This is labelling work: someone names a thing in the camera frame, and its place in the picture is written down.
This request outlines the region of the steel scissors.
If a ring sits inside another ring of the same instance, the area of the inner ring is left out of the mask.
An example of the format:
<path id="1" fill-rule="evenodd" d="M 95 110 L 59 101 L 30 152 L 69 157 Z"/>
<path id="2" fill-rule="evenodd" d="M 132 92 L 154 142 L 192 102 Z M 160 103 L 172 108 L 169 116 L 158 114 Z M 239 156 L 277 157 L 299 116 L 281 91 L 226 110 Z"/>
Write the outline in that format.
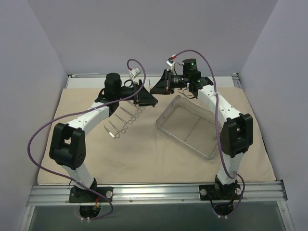
<path id="1" fill-rule="evenodd" d="M 143 111 L 145 110 L 145 107 L 139 107 L 139 106 L 137 106 L 137 113 L 138 114 L 141 114 Z"/>

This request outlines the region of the steel ring-handled clamp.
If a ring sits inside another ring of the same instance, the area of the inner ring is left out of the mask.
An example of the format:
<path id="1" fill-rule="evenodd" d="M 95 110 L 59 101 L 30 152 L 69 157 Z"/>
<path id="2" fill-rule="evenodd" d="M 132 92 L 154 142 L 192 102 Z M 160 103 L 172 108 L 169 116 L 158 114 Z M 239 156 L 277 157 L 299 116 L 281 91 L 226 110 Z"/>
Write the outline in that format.
<path id="1" fill-rule="evenodd" d="M 130 120 L 132 120 L 132 121 L 135 121 L 137 118 L 139 118 L 139 115 L 138 115 L 138 114 L 133 114 L 133 113 L 131 113 L 130 111 L 128 111 L 127 109 L 125 109 L 125 108 L 123 108 L 123 107 L 121 107 L 121 106 L 120 106 L 120 109 L 121 109 L 122 111 L 124 111 L 126 114 L 128 114 L 128 115 L 130 116 Z"/>

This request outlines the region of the steel curved hemostat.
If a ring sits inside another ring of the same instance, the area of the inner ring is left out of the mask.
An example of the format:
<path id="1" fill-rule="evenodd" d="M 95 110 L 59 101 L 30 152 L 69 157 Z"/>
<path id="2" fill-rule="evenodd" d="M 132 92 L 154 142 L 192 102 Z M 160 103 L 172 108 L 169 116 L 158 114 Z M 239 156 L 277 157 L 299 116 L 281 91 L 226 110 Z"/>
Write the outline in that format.
<path id="1" fill-rule="evenodd" d="M 124 120 L 122 119 L 120 116 L 118 116 L 117 114 L 115 114 L 115 116 L 123 123 L 123 129 L 128 129 L 128 125 L 132 125 L 133 124 L 133 121 L 132 120 Z"/>

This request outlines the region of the wire mesh instrument tray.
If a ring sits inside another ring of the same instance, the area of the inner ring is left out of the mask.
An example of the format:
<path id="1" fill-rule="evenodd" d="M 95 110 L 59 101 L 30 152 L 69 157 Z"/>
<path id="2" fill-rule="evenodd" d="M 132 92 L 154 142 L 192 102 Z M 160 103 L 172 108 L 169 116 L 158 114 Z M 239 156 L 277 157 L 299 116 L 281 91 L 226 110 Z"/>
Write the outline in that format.
<path id="1" fill-rule="evenodd" d="M 156 120 L 156 127 L 205 160 L 218 153 L 214 114 L 182 96 L 176 96 Z"/>

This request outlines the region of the steel straight hemostat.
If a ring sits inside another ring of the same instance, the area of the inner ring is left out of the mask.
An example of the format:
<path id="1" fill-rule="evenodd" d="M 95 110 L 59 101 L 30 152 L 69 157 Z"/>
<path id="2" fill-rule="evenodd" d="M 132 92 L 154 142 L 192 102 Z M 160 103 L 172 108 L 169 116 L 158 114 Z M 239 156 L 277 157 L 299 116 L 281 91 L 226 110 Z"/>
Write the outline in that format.
<path id="1" fill-rule="evenodd" d="M 115 138 L 119 139 L 121 137 L 121 134 L 125 134 L 126 130 L 124 128 L 118 129 L 111 121 L 109 121 L 110 125 L 114 128 L 116 131 Z"/>

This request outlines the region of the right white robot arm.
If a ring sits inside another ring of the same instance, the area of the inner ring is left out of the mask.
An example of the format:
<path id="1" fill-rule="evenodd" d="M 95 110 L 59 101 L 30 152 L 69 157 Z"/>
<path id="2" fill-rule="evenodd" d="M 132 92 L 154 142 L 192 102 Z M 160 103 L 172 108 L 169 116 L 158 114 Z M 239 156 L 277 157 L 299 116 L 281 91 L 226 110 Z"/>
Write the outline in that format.
<path id="1" fill-rule="evenodd" d="M 175 55 L 167 59 L 170 69 L 164 71 L 161 79 L 150 90 L 151 94 L 169 95 L 175 89 L 186 87 L 203 102 L 215 116 L 216 137 L 221 168 L 216 175 L 214 194 L 226 198 L 231 193 L 230 185 L 237 181 L 237 172 L 244 153 L 253 144 L 253 118 L 235 109 L 218 91 L 214 77 L 203 77 L 197 69 L 196 59 L 182 61 L 182 75 L 174 69 Z"/>

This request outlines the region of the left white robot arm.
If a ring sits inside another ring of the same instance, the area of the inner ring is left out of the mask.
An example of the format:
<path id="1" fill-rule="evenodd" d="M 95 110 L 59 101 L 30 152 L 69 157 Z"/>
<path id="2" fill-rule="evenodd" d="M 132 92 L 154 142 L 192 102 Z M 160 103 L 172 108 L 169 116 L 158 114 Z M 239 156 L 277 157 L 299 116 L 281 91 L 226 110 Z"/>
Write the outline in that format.
<path id="1" fill-rule="evenodd" d="M 54 126 L 49 157 L 67 171 L 75 187 L 80 189 L 80 197 L 86 202 L 93 201 L 97 196 L 96 180 L 84 163 L 86 136 L 117 110 L 120 100 L 132 101 L 140 106 L 155 106 L 158 103 L 142 81 L 126 86 L 118 73 L 109 73 L 104 88 L 86 113 L 66 124 Z"/>

